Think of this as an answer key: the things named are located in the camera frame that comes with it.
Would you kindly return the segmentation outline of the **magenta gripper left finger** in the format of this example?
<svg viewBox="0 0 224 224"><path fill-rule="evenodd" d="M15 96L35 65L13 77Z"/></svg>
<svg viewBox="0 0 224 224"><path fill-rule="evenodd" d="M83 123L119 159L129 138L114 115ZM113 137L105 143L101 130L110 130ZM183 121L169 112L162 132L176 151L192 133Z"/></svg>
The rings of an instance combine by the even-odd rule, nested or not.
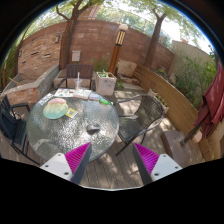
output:
<svg viewBox="0 0 224 224"><path fill-rule="evenodd" d="M57 153L41 169L79 185L91 153L92 145L86 143L66 154Z"/></svg>

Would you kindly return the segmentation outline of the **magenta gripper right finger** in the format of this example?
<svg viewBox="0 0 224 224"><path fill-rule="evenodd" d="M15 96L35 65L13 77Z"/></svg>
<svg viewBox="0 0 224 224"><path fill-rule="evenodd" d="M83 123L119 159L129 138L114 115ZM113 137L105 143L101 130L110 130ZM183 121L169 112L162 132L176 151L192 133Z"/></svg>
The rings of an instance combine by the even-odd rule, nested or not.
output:
<svg viewBox="0 0 224 224"><path fill-rule="evenodd" d="M147 185L182 169L169 155L157 154L134 143L132 149L143 185Z"/></svg>

